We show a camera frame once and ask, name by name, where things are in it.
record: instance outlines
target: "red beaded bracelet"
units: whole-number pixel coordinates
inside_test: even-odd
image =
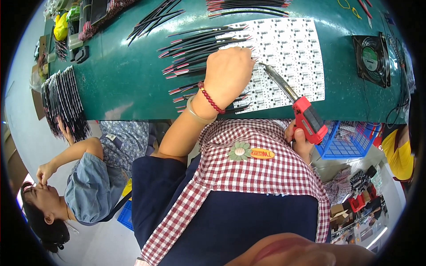
[[[201,91],[203,92],[204,96],[206,97],[206,99],[209,101],[209,103],[211,104],[211,106],[213,106],[213,108],[218,111],[220,114],[224,114],[225,110],[220,109],[214,102],[213,100],[210,98],[209,94],[207,93],[207,91],[204,89],[204,82],[200,81],[198,82],[198,87],[201,89]]]

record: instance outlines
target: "checkered apron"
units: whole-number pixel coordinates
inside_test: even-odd
[[[288,126],[289,121],[281,121]],[[235,142],[272,151],[271,159],[228,159]],[[141,256],[157,266],[172,248],[210,191],[310,195],[318,200],[316,242],[327,238],[330,205],[320,178],[287,144],[284,129],[272,120],[218,120],[201,132],[201,159],[192,180],[157,226]]]

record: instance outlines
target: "circuit board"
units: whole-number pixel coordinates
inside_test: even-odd
[[[274,66],[298,96],[305,96],[311,102],[325,99],[321,48],[315,23],[311,18],[250,20],[228,26],[247,26],[247,29],[219,35],[216,36],[217,39],[252,38],[220,49],[233,46],[251,48],[252,57],[259,57],[258,62]],[[244,92],[248,96],[234,103],[234,107],[250,106],[237,114],[292,105],[259,64],[254,66],[252,79]]]

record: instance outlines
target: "blue plastic crate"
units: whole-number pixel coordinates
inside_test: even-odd
[[[321,145],[316,146],[321,158],[324,160],[364,158],[378,135],[375,131],[379,131],[380,125],[359,122],[357,133],[351,137],[351,142],[334,138],[339,125],[339,120],[332,121]]]
[[[133,231],[132,225],[132,201],[128,200],[124,205],[123,210],[120,213],[117,221],[122,223],[125,227]]]

